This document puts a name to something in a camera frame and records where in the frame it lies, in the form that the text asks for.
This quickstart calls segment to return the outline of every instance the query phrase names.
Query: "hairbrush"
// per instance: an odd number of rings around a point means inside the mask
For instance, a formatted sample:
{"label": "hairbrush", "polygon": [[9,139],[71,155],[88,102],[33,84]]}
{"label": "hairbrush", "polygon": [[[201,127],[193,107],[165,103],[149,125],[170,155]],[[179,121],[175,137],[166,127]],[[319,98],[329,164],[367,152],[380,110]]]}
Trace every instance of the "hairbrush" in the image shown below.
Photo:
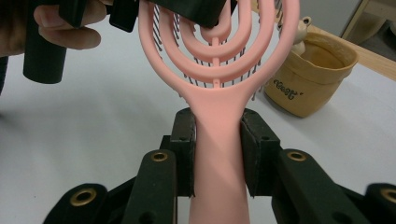
{"label": "hairbrush", "polygon": [[[196,120],[190,224],[249,223],[240,119],[250,97],[288,56],[300,13],[298,0],[259,0],[257,8],[260,16],[254,21],[251,1],[238,1],[239,25],[231,35],[230,0],[210,29],[140,1],[138,29],[148,61],[186,100]],[[282,35],[262,61],[276,17],[281,17]],[[260,29],[252,39],[253,22]]]}

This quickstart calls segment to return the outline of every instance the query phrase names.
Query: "white table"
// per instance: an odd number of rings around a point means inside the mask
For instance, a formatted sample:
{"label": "white table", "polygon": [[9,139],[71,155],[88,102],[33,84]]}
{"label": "white table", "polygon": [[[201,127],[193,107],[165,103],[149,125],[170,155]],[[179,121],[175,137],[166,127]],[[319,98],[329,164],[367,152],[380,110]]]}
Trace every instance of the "white table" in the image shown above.
{"label": "white table", "polygon": [[[21,74],[22,56],[9,60],[0,97],[0,223],[42,223],[71,188],[113,189],[134,177],[187,107],[154,74],[137,32],[95,27],[101,46],[69,50],[60,84],[36,84]],[[283,148],[310,153],[336,183],[359,193],[374,182],[396,184],[396,82],[357,64],[309,118],[284,112],[262,93],[247,107]],[[179,223],[188,204],[179,200]],[[275,223],[269,198],[249,204],[251,223]]]}

